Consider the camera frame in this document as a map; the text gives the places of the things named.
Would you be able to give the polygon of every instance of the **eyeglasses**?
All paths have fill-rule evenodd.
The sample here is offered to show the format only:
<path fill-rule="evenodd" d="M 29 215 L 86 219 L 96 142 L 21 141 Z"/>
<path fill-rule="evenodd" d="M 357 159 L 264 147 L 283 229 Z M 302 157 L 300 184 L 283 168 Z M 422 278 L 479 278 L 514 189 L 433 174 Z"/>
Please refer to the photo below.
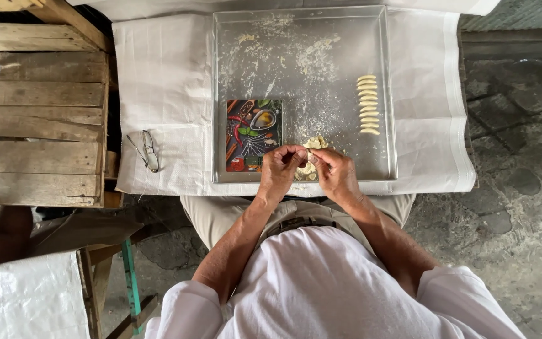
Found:
<path fill-rule="evenodd" d="M 149 168 L 149 170 L 153 173 L 157 173 L 158 156 L 154 152 L 154 142 L 152 141 L 152 135 L 150 134 L 150 132 L 146 130 L 141 131 L 141 139 L 143 140 L 143 152 L 145 156 L 141 154 L 139 148 L 137 148 L 137 145 L 133 143 L 133 140 L 131 140 L 131 137 L 129 135 L 126 135 L 126 137 L 127 139 L 129 139 L 129 141 L 131 141 L 131 143 L 135 147 L 135 150 L 137 151 L 141 159 L 143 159 L 143 162 L 146 163 L 146 167 Z"/>

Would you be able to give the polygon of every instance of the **person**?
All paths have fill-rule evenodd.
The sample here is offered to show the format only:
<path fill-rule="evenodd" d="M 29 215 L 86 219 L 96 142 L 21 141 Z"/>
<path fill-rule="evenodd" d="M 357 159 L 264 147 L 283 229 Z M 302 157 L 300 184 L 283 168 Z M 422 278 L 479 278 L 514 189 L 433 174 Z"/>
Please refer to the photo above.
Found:
<path fill-rule="evenodd" d="M 414 195 L 365 196 L 351 158 L 310 152 L 322 204 L 280 203 L 298 145 L 265 154 L 252 202 L 181 197 L 210 252 L 145 338 L 524 338 L 478 276 L 402 230 Z"/>
<path fill-rule="evenodd" d="M 0 206 L 0 264 L 24 258 L 33 229 L 28 206 Z"/>

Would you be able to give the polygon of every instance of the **white sleeve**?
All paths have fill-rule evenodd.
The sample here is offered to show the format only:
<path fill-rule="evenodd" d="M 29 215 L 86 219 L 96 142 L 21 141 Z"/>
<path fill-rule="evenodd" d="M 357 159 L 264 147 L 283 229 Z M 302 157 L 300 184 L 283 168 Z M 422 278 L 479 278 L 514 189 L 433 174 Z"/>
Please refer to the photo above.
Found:
<path fill-rule="evenodd" d="M 524 338 L 484 282 L 466 266 L 435 267 L 424 272 L 417 301 L 432 312 L 459 320 L 486 338 Z"/>
<path fill-rule="evenodd" d="M 216 291 L 197 281 L 183 281 L 164 295 L 160 317 L 147 322 L 144 337 L 214 338 L 222 324 Z"/>

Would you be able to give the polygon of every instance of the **hand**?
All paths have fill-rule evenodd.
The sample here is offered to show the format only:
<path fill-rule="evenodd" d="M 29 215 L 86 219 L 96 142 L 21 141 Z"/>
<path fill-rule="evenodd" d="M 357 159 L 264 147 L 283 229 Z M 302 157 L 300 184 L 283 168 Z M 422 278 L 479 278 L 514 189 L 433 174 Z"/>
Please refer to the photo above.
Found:
<path fill-rule="evenodd" d="M 292 186 L 296 168 L 306 162 L 306 148 L 300 145 L 283 145 L 265 154 L 257 197 L 268 204 L 279 204 Z"/>
<path fill-rule="evenodd" d="M 319 186 L 325 195 L 345 211 L 365 200 L 359 190 L 355 162 L 333 148 L 310 149 L 309 159 L 319 174 Z"/>

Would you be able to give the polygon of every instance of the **red chili pepper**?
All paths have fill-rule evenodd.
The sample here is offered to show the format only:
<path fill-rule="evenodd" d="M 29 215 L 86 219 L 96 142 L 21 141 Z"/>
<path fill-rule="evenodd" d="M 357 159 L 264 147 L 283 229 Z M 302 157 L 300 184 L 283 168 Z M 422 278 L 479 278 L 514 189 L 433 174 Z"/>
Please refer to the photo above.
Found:
<path fill-rule="evenodd" d="M 239 127 L 240 127 L 240 124 L 237 124 L 234 127 L 234 137 L 236 138 L 237 143 L 240 144 L 240 147 L 244 147 L 244 145 L 242 144 L 242 141 L 240 140 L 240 132 L 238 132 L 237 130 Z"/>
<path fill-rule="evenodd" d="M 236 121 L 239 121 L 239 122 L 241 122 L 242 124 L 244 124 L 244 125 L 246 125 L 246 126 L 249 125 L 249 124 L 248 124 L 248 121 L 246 121 L 246 120 L 240 118 L 240 117 L 237 116 L 237 115 L 230 115 L 230 116 L 228 116 L 227 118 L 228 118 L 229 120 L 236 120 Z"/>

